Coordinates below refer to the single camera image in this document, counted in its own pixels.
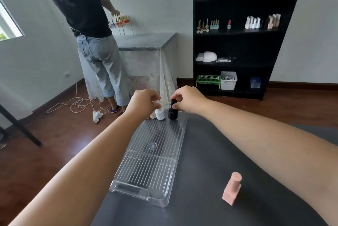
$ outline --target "light blue jeans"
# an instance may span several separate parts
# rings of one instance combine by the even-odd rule
[[[95,71],[104,97],[116,95],[117,105],[127,106],[129,80],[113,35],[103,38],[80,35],[76,40],[78,52]]]

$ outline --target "window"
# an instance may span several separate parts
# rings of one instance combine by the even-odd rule
[[[0,41],[23,36],[17,23],[0,0]]]

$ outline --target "hand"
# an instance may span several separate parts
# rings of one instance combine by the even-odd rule
[[[118,10],[113,10],[112,11],[112,16],[114,17],[114,16],[120,16],[121,14],[120,14],[120,12],[118,11]]]
[[[154,90],[136,90],[125,113],[139,117],[142,121],[146,120],[155,109],[162,107],[161,104],[153,102],[160,99],[160,95]]]
[[[177,100],[172,107],[188,113],[198,114],[199,108],[208,101],[196,87],[184,86],[171,96],[170,100]]]

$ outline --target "black bookshelf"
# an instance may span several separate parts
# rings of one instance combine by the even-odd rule
[[[263,100],[285,33],[297,0],[194,0],[194,82],[199,74],[220,75],[235,71],[234,91],[217,86],[201,86],[204,95],[229,96]],[[281,14],[279,27],[245,29],[248,16],[260,17],[264,24],[269,15]],[[198,21],[219,20],[219,29],[196,33]],[[227,29],[228,20],[231,29]],[[231,62],[196,61],[199,53],[214,52],[218,57],[231,57]],[[250,88],[250,78],[259,77],[259,89]]]

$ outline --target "black nail polish bottle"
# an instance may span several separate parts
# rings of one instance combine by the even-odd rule
[[[169,109],[169,112],[168,112],[168,117],[170,120],[176,120],[177,116],[179,115],[179,110],[172,108],[172,105],[174,105],[176,102],[177,100],[171,100],[171,108]]]

